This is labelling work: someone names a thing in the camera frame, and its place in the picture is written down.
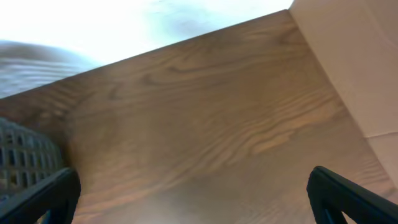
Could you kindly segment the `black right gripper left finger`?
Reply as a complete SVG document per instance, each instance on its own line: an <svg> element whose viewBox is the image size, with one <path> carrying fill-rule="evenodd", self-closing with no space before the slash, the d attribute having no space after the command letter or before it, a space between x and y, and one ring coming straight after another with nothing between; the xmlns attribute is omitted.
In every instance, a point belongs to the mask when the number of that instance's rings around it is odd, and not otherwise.
<svg viewBox="0 0 398 224"><path fill-rule="evenodd" d="M34 186L1 204L1 223L71 224L81 194L80 178L75 169L63 168Z"/></svg>

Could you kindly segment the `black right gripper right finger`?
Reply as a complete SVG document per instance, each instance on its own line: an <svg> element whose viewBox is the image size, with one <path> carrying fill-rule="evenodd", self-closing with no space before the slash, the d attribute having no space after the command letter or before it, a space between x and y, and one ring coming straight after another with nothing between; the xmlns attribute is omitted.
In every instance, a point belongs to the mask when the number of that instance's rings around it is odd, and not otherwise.
<svg viewBox="0 0 398 224"><path fill-rule="evenodd" d="M307 193L317 224L397 224L397 205L323 167L311 171Z"/></svg>

